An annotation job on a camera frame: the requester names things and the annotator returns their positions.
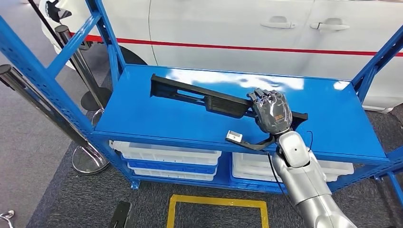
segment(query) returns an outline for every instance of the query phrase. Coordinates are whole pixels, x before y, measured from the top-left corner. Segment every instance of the stanchion base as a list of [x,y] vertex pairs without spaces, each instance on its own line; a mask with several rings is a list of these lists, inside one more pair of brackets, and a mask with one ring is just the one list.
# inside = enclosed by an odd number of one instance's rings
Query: stanchion base
[[[109,98],[111,97],[112,91],[107,88],[100,87],[99,93],[101,95],[101,100],[106,102],[103,104],[105,107],[109,101]],[[96,111],[100,108],[89,91],[86,92],[86,94],[84,94],[84,96],[81,98],[81,106],[87,111]]]
[[83,174],[95,174],[106,169],[109,161],[91,146],[78,146],[73,152],[73,168]]
[[14,210],[9,210],[6,213],[2,213],[0,214],[0,216],[5,217],[6,219],[10,219],[15,215],[15,211]]
[[91,124],[92,124],[94,127],[98,124],[98,122],[99,122],[99,120],[101,119],[101,116],[102,116],[103,113],[104,113],[103,110],[102,110],[102,109],[99,109],[99,110],[96,111],[96,112],[94,113],[94,115],[92,116],[92,118],[91,118]]

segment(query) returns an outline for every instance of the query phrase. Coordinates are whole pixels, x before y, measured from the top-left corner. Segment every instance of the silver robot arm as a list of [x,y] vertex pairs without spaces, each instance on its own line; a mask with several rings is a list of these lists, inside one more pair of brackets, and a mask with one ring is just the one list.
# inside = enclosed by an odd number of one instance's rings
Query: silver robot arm
[[356,228],[340,210],[326,184],[326,175],[301,136],[289,131],[278,137],[280,152],[273,167],[285,184],[291,202],[299,208],[307,228]]
[[293,131],[292,112],[286,97],[277,91],[255,89],[249,93],[256,123],[271,134],[279,150],[273,167],[283,180],[292,204],[301,211],[308,228],[356,228],[332,198],[332,192],[314,154]]

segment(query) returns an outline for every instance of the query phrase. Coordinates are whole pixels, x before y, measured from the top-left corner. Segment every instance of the shelf surface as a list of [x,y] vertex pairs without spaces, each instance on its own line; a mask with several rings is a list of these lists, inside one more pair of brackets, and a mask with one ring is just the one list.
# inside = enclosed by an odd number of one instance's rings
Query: shelf surface
[[259,87],[281,91],[292,111],[308,113],[298,128],[321,160],[378,164],[388,161],[348,81],[298,76],[127,65],[95,128],[94,135],[112,140],[251,152],[224,140],[227,131],[255,143],[267,138],[254,119],[235,119],[205,107],[150,97],[152,74],[246,98]]

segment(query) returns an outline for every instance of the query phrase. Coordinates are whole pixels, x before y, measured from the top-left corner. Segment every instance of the yellow tape square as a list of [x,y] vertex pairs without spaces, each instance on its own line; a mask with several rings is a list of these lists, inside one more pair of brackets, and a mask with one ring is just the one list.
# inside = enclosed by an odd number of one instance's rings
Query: yellow tape square
[[225,198],[213,198],[213,197],[201,197],[201,196],[184,196],[184,195],[172,195],[168,208],[168,222],[166,225],[167,228],[173,228],[173,224],[175,221],[175,207],[177,202],[260,208],[260,216],[262,218],[262,228],[269,228],[267,205],[266,202],[264,201],[248,200],[248,199],[243,200],[225,199]]

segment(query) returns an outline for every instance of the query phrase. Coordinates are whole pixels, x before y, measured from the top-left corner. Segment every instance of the blue shelf frame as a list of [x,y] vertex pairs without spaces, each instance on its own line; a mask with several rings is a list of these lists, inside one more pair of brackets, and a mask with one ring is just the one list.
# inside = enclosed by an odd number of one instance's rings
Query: blue shelf frame
[[[49,67],[45,68],[32,54],[28,47],[8,26],[6,21],[0,16],[0,51],[27,77],[27,79],[82,133],[84,137],[100,151],[126,178],[131,182],[132,188],[137,189],[141,180],[158,181],[167,183],[187,184],[214,188],[262,191],[252,187],[257,183],[248,182],[245,187],[231,185],[230,179],[230,156],[231,153],[223,152],[219,159],[217,175],[213,181],[195,181],[170,178],[158,178],[135,175],[128,169],[112,148],[109,147],[107,135],[100,137],[94,134],[94,128],[90,121],[81,113],[80,109],[69,98],[63,88],[56,82],[55,77],[69,60],[70,56],[77,50],[84,38],[89,34],[94,26],[97,26],[104,44],[107,45],[109,60],[111,64],[111,75],[113,86],[115,87],[120,76],[126,68],[122,52],[116,41],[112,26],[106,15],[105,8],[101,0],[86,0],[91,16],[84,25],[72,37],[69,43],[62,49],[59,55],[52,61]],[[403,47],[403,26],[391,37],[389,41],[379,50],[379,52],[368,62],[368,64],[351,81],[356,94],[363,102],[369,86],[376,75]],[[387,159],[379,164],[367,164],[357,168],[354,174],[341,176],[337,181],[329,183],[332,191],[339,190],[360,180],[375,176],[389,176],[399,200],[403,204],[403,192],[395,178],[395,174],[403,170],[403,147],[398,148],[386,155]],[[278,193],[279,188],[276,183],[266,181],[266,189],[263,192]]]

